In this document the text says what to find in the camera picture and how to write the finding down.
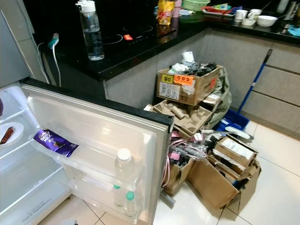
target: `blue broom handle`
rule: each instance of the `blue broom handle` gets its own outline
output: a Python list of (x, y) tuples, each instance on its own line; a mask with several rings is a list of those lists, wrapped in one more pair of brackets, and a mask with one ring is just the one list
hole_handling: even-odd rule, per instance
[(250, 95), (251, 91), (253, 90), (254, 86), (256, 85), (256, 82), (258, 81), (258, 79), (259, 79), (259, 77), (260, 77), (260, 75), (261, 75), (261, 73), (263, 71), (263, 68), (266, 65), (266, 63), (267, 63), (267, 61), (268, 61), (268, 59), (269, 59), (272, 51), (273, 51), (272, 49), (268, 50), (268, 53), (267, 53), (266, 57), (264, 58), (263, 63), (261, 65), (261, 67), (260, 67), (260, 69), (259, 69), (259, 71), (258, 71), (258, 73), (257, 73), (257, 75), (255, 77), (255, 79), (253, 80), (253, 83), (252, 83), (251, 87), (249, 88), (249, 90), (248, 90), (248, 92), (247, 92), (247, 94), (246, 94), (246, 96), (245, 96), (242, 104), (240, 105), (240, 107), (239, 107), (239, 109), (237, 111), (237, 114), (240, 114), (242, 108), (244, 107), (244, 104), (247, 102), (247, 100), (249, 98), (249, 95)]

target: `green basket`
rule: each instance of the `green basket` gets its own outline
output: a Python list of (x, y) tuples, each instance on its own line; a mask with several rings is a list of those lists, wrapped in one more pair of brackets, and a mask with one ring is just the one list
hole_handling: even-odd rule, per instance
[(183, 8), (193, 11), (201, 11), (201, 7), (206, 6), (208, 3), (210, 3), (210, 0), (183, 0)]

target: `yellow package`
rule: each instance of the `yellow package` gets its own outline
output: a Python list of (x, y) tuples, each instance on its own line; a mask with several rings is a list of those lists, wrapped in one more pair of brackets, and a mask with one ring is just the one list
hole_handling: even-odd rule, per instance
[(174, 1), (159, 0), (157, 10), (158, 24), (167, 26), (170, 25), (174, 5)]

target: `plate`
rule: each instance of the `plate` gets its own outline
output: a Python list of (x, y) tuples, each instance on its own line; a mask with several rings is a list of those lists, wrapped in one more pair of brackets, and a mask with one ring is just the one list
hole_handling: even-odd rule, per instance
[(0, 140), (4, 137), (6, 131), (10, 128), (14, 127), (15, 130), (11, 137), (7, 140), (5, 144), (1, 144), (0, 147), (11, 145), (12, 143), (16, 142), (18, 138), (20, 138), (23, 134), (24, 126), (22, 123), (18, 122), (10, 122), (0, 125)]
[(223, 16), (228, 16), (228, 17), (235, 16), (235, 14), (229, 14), (229, 13), (227, 13), (227, 14), (222, 14), (222, 13), (208, 12), (208, 11), (206, 11), (206, 9), (202, 9), (202, 12), (203, 12), (204, 14), (210, 14), (210, 15), (223, 15)]

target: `cup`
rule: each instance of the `cup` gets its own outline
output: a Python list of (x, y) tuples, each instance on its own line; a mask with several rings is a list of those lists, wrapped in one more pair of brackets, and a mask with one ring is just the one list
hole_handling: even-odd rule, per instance
[(246, 18), (247, 13), (248, 13), (247, 10), (242, 10), (242, 9), (236, 10), (235, 20), (236, 21), (242, 21), (243, 19)]
[(250, 20), (257, 20), (258, 16), (262, 13), (261, 9), (251, 9), (250, 13), (248, 14), (248, 18)]

